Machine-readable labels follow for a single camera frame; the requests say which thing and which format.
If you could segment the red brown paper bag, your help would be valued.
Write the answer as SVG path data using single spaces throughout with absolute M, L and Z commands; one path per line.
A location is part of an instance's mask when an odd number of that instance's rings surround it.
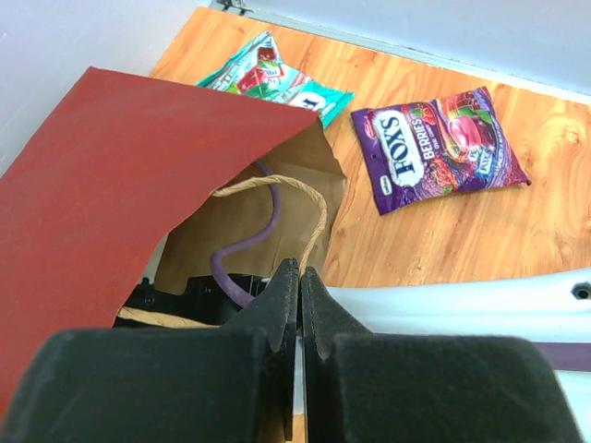
M 1 403 L 63 329 L 107 328 L 160 242 L 159 288 L 179 293 L 218 248 L 269 220 L 274 174 L 320 192 L 328 217 L 346 178 L 314 112 L 92 67 L 1 179 Z

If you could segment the aluminium frame post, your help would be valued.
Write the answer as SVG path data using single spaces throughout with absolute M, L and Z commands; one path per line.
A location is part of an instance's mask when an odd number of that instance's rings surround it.
M 590 96 L 587 1 L 211 1 L 435 65 Z

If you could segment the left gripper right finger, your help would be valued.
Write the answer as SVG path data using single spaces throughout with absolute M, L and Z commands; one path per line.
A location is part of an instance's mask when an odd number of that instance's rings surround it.
M 579 442 L 549 360 L 515 337 L 370 331 L 307 269 L 310 442 Z

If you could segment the teal Foxs candy bag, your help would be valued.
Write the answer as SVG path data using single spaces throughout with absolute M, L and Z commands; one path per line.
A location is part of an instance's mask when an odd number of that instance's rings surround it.
M 353 92 L 324 86 L 286 64 L 269 30 L 243 46 L 221 68 L 197 85 L 304 108 L 317 113 L 324 127 L 341 114 L 355 97 Z

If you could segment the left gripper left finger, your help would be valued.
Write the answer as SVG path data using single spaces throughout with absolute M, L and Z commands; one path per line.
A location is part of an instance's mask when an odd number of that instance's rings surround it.
M 218 328 L 70 329 L 32 359 L 5 442 L 285 442 L 298 266 Z

